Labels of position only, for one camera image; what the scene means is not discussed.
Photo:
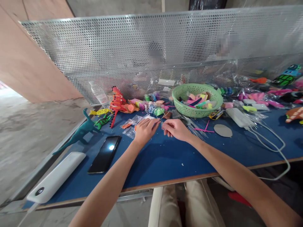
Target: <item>metal mesh screen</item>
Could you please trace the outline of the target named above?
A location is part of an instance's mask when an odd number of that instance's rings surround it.
[[[158,79],[232,85],[256,69],[274,78],[303,61],[303,6],[24,21],[92,104],[88,81],[142,98]]]

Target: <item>hand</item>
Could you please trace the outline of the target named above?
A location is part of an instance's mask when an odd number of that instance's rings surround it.
[[[185,142],[189,142],[194,136],[180,119],[168,119],[163,123],[162,128],[164,129],[164,135],[168,137],[174,136],[178,140]]]
[[[136,135],[134,141],[144,146],[155,134],[159,124],[159,118],[152,120],[147,118],[140,121],[139,124],[136,125]]]

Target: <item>charging cable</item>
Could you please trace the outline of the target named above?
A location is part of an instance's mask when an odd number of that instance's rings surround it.
[[[24,220],[26,219],[26,217],[33,212],[34,210],[36,210],[36,208],[40,205],[40,203],[34,203],[26,212],[26,215],[24,216],[24,218],[21,220],[21,222],[19,223],[18,227],[21,226],[21,224],[24,222]]]
[[[286,157],[283,155],[283,153],[282,153],[282,149],[285,147],[285,142],[273,131],[273,130],[271,130],[269,127],[267,127],[267,126],[265,126],[265,125],[263,125],[263,124],[261,124],[261,123],[259,123],[261,126],[263,126],[264,128],[266,128],[267,130],[269,130],[272,134],[274,134],[281,142],[282,142],[282,147],[281,148],[278,148],[275,144],[273,144],[272,142],[270,142],[268,139],[266,139],[263,135],[261,135],[260,133],[258,133],[256,130],[254,130],[252,127],[244,127],[247,131],[249,131],[250,133],[252,133],[253,135],[255,135],[255,137],[259,140],[259,142],[264,146],[264,147],[266,147],[267,149],[269,149],[270,151],[272,151],[272,152],[278,152],[282,157],[283,157],[283,159],[285,160],[285,162],[286,162],[286,164],[287,164],[287,168],[286,168],[286,170],[282,173],[282,174],[280,174],[278,177],[276,177],[276,178],[263,178],[263,177],[259,177],[260,179],[263,179],[263,180],[272,180],[272,181],[274,181],[274,180],[278,180],[278,179],[280,179],[281,177],[283,177],[289,170],[290,170],[290,163],[288,162],[288,160],[286,159]],[[260,139],[260,137],[259,136],[261,136],[264,140],[266,140],[268,143],[270,143],[276,150],[273,150],[273,149],[271,149],[270,147],[268,147],[266,144],[264,144],[262,141],[261,141],[261,139]]]

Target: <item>phone screen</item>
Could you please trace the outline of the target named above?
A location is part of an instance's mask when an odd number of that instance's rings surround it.
[[[107,137],[99,153],[92,162],[88,173],[103,173],[108,171],[111,162],[113,161],[120,136]]]

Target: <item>table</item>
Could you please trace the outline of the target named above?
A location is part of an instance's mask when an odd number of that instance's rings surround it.
[[[292,162],[303,160],[302,125],[298,122],[285,123],[286,110],[272,110],[266,113],[268,118],[264,122],[272,128],[286,143],[283,153]],[[118,113],[113,129],[109,124],[103,126],[101,133],[89,133],[84,138],[88,145],[80,142],[72,145],[67,154],[72,151],[86,153],[86,158],[66,180],[56,194],[40,208],[54,208],[75,202],[83,202],[97,183],[105,174],[87,174],[87,171],[99,152],[107,136],[121,135],[122,139],[114,156],[113,165],[126,150],[131,138],[123,135],[120,129],[127,119],[136,114],[144,116],[145,113],[133,114]],[[204,128],[209,118],[198,119],[197,122]],[[215,124],[223,124],[233,131],[231,138],[221,137],[216,133],[207,133],[205,141],[220,151],[226,153],[250,169],[277,165],[283,163],[283,158],[264,148],[255,136],[236,123],[228,119],[210,120],[208,130],[212,131]],[[257,131],[281,147],[281,142],[267,129],[259,126]],[[123,192],[149,189],[172,183],[217,176],[215,169],[191,145],[175,138],[163,136],[159,127],[150,142],[141,150],[136,158],[129,175],[125,181]],[[23,209],[29,208],[31,202],[26,202]]]

